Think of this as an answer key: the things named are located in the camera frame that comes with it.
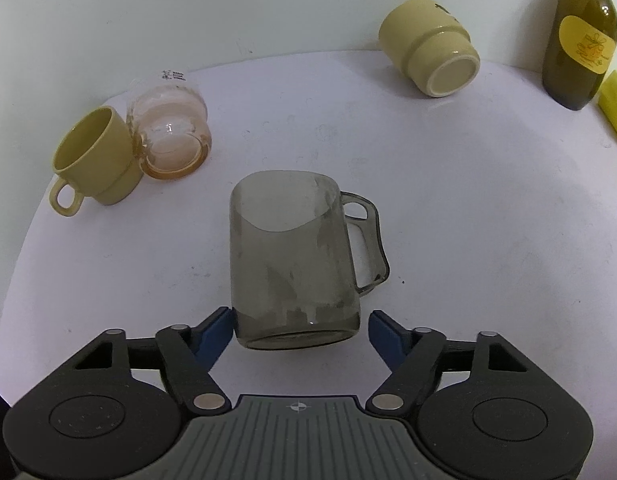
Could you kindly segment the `cream mug with dog print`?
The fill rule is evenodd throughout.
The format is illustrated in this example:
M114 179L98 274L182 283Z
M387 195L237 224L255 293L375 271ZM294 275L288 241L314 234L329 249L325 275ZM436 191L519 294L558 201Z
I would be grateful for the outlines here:
M481 67L468 30L433 0L397 6L382 22L378 39L397 70L431 98L467 87Z

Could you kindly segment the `pink tinted glass cup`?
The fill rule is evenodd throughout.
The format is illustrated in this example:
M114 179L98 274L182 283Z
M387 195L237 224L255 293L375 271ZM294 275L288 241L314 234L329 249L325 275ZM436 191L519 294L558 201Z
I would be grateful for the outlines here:
M209 113L199 87L181 70L133 82L126 124L142 171L156 180L188 176L212 150Z

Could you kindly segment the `smoky grey glass mug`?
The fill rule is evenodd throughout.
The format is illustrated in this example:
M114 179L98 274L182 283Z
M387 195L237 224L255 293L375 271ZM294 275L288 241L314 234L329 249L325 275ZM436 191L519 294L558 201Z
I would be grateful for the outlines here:
M324 174L265 170L230 195L235 333L253 350L294 350L355 336L361 297L389 278L380 216Z

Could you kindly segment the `olive yellow ceramic cup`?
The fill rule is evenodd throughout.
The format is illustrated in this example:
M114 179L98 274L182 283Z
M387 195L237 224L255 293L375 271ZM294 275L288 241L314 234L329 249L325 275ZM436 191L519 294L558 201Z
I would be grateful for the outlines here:
M52 159L57 175L49 203L63 217L73 217L90 197L103 206L130 195L144 173L124 119L110 106L83 117L60 142Z

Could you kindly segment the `dark green wine bottle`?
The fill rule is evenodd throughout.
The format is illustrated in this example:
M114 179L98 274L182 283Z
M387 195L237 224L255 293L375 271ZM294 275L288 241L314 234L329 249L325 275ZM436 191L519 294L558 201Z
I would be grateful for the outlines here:
M617 44L612 0L558 0L543 58L543 88L569 110L596 95Z

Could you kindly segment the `yellow tissue pack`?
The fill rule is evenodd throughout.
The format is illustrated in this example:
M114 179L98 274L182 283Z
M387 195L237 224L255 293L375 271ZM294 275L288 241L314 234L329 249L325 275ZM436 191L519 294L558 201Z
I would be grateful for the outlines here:
M601 84L597 104L617 134L617 70Z

